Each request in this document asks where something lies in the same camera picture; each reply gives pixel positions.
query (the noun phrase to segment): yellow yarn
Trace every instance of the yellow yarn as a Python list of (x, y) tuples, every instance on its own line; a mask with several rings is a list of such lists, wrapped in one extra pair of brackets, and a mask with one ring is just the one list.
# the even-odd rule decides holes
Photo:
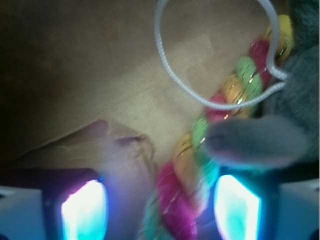
[[(229, 76), (221, 86), (221, 93), (228, 104), (243, 103), (247, 100), (245, 89), (236, 75)], [(241, 108), (231, 111), (233, 116), (248, 118), (251, 114), (250, 108)]]
[(175, 175), (189, 197), (194, 214), (198, 217), (207, 208), (210, 187), (194, 160), (190, 134), (178, 142), (173, 156)]

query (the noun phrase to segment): glowing light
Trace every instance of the glowing light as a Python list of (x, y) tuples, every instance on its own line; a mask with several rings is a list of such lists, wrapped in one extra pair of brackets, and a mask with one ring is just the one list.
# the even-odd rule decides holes
[(221, 176), (214, 193), (214, 215), (225, 240), (258, 239), (261, 199), (232, 175)]
[(105, 186), (88, 181), (61, 206), (64, 240), (103, 240), (108, 226), (108, 194)]

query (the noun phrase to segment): brown cardboard surface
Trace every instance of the brown cardboard surface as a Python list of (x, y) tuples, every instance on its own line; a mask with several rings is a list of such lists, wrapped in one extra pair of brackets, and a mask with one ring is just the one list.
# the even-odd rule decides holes
[[(96, 119), (148, 135), (156, 162), (169, 159), (202, 107), (162, 66), (156, 2), (0, 2), (0, 162)], [(172, 0), (163, 43), (177, 74), (209, 98), (267, 24), (255, 0)]]

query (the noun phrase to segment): plush paw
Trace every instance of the plush paw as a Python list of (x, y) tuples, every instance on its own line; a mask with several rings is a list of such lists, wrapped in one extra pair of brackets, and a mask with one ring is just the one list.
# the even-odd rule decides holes
[(229, 119), (208, 128), (205, 148), (223, 166), (283, 168), (301, 157), (305, 136), (285, 118)]

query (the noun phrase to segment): pink yarn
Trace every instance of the pink yarn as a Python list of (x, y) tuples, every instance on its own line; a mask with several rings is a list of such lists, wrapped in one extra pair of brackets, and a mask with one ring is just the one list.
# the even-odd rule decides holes
[(254, 60), (256, 69), (260, 73), (263, 89), (268, 87), (271, 74), (267, 70), (267, 54), (269, 50), (269, 42), (265, 39), (255, 40), (249, 49), (249, 55)]
[(157, 179), (162, 220), (176, 240), (195, 240), (197, 226), (188, 197), (176, 177), (172, 161), (166, 163)]
[[(225, 97), (221, 94), (221, 92), (216, 93), (212, 98), (210, 98), (209, 101), (216, 104), (227, 104), (227, 101)], [(205, 112), (206, 112), (206, 118), (211, 123), (223, 121), (225, 120), (226, 115), (229, 115), (229, 116), (231, 115), (230, 111), (216, 110), (210, 107), (206, 107)]]

